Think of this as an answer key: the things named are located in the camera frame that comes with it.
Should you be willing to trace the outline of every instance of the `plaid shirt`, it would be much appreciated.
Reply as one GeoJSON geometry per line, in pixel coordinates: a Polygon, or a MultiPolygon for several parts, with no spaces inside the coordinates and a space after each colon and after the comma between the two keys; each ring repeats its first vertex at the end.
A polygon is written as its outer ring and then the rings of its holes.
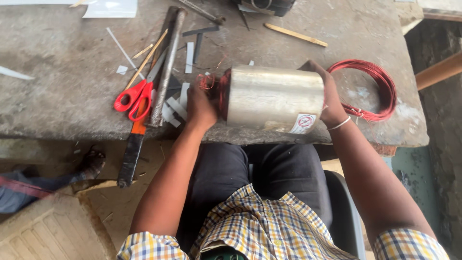
{"type": "MultiPolygon", "coordinates": [[[[263,200],[247,185],[213,208],[191,248],[180,250],[175,237],[142,232],[129,235],[118,259],[200,259],[201,252],[228,245],[253,259],[356,259],[336,247],[316,213],[288,192],[263,200]]],[[[374,245],[377,259],[449,259],[438,242],[411,229],[391,229],[374,245]]]]}

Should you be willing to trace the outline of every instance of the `shirt sleeve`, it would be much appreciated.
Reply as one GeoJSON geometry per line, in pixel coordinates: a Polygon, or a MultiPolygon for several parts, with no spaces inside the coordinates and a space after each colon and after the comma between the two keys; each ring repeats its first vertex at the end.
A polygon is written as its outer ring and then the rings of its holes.
{"type": "Polygon", "coordinates": [[[390,229],[374,243],[376,259],[449,260],[446,251],[434,238],[412,229],[390,229]]]}
{"type": "Polygon", "coordinates": [[[119,253],[118,260],[141,259],[182,259],[189,260],[181,251],[175,237],[170,235],[153,235],[149,232],[131,234],[127,237],[119,253]]]}

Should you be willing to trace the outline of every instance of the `red scissors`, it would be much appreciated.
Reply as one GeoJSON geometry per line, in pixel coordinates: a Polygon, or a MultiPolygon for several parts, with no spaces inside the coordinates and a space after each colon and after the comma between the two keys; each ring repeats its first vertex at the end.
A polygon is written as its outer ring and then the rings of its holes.
{"type": "Polygon", "coordinates": [[[130,112],[128,113],[128,118],[132,120],[133,122],[141,120],[149,112],[149,108],[151,107],[151,102],[152,102],[151,100],[152,81],[156,78],[157,73],[160,70],[160,67],[164,63],[165,55],[166,55],[166,52],[164,51],[162,55],[159,57],[159,59],[157,60],[154,67],[151,69],[151,71],[147,75],[147,78],[145,80],[143,80],[142,82],[136,84],[135,86],[120,93],[120,95],[115,99],[115,102],[114,102],[115,110],[119,112],[124,112],[133,105],[132,110],[130,110],[130,112]],[[122,98],[124,97],[128,98],[128,102],[125,105],[122,104],[122,98]],[[133,118],[133,115],[140,107],[140,102],[142,101],[142,99],[147,99],[147,102],[146,102],[147,109],[139,117],[133,118]]]}

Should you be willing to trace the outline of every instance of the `wrist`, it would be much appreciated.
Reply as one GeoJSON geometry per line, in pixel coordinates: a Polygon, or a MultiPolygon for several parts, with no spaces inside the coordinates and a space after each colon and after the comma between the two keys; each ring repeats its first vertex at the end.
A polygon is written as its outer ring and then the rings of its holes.
{"type": "Polygon", "coordinates": [[[194,121],[190,121],[190,122],[186,122],[183,132],[191,132],[195,135],[201,136],[202,138],[205,132],[207,132],[207,130],[208,129],[205,129],[204,127],[202,127],[201,124],[198,124],[194,121]]]}
{"type": "Polygon", "coordinates": [[[342,122],[348,119],[347,113],[343,111],[343,113],[339,113],[337,115],[330,116],[328,118],[321,118],[324,124],[327,126],[327,129],[333,128],[342,122]]]}

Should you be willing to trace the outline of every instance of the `concrete workbench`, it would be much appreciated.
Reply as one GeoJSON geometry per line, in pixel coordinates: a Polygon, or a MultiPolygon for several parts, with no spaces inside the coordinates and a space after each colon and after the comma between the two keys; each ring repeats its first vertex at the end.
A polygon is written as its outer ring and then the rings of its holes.
{"type": "MultiPolygon", "coordinates": [[[[308,59],[324,68],[344,59],[362,59],[385,68],[393,77],[398,95],[394,115],[386,122],[363,119],[358,125],[368,140],[394,146],[428,144],[425,117],[415,78],[392,0],[297,0],[285,17],[246,14],[250,31],[237,9],[228,1],[195,3],[213,14],[225,16],[220,31],[209,32],[193,73],[185,74],[186,49],[177,52],[173,74],[180,82],[194,83],[206,71],[222,75],[233,64],[297,69],[308,59]],[[263,27],[269,22],[327,42],[327,48],[263,27]],[[218,69],[201,69],[217,66],[218,69]]],[[[116,112],[113,103],[134,70],[108,32],[109,27],[129,56],[160,35],[169,6],[175,0],[138,0],[133,19],[83,19],[86,6],[0,6],[0,66],[35,77],[20,80],[0,75],[0,136],[43,139],[126,139],[132,122],[116,112]],[[129,67],[125,75],[119,65],[129,67]]],[[[186,8],[183,31],[213,26],[186,8]]],[[[195,36],[182,37],[195,42],[195,36]]],[[[143,59],[134,63],[139,66],[143,59]]],[[[352,69],[333,73],[344,100],[357,108],[377,112],[377,85],[368,75],[352,69]]],[[[147,135],[174,138],[179,132],[165,123],[147,135]]],[[[219,122],[204,137],[205,142],[250,144],[262,142],[330,143],[324,124],[308,135],[239,130],[219,122]]]]}

